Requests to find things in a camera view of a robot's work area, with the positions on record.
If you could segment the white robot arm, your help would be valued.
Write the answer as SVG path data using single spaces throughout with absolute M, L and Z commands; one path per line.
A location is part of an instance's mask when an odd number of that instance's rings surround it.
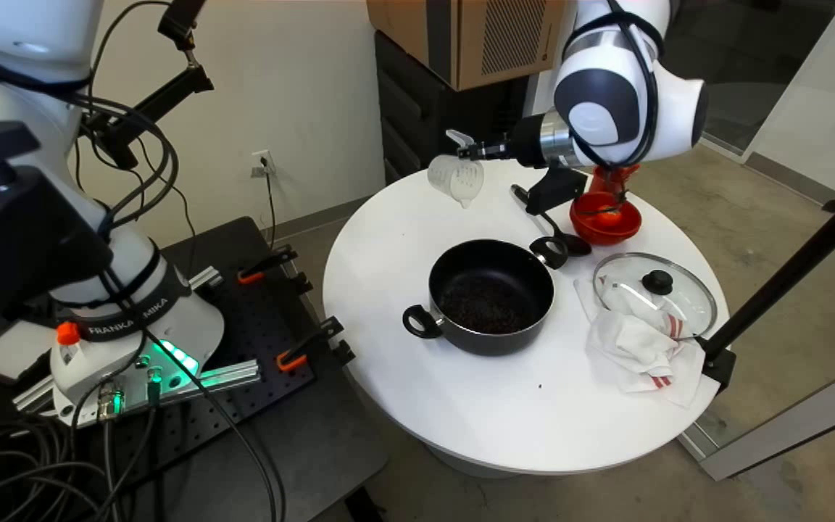
M 227 335 L 222 314 L 67 175 L 102 3 L 0 0 L 0 317 L 47 293 L 79 327 L 48 351 L 63 417 L 103 384 L 179 380 L 179 367 L 151 358 L 206 362 Z M 696 145 L 702 84 L 662 68 L 667 24 L 669 0 L 576 3 L 554 84 L 572 164 L 628 169 Z

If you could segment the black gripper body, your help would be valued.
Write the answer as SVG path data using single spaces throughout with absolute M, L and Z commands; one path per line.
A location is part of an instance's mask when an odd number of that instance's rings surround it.
M 573 139 L 557 113 L 528 117 L 495 142 L 473 151 L 476 161 L 517 161 L 525 169 L 541 169 L 541 178 L 528 190 L 525 209 L 531 216 L 572 203 L 586 190 L 586 175 L 573 169 Z

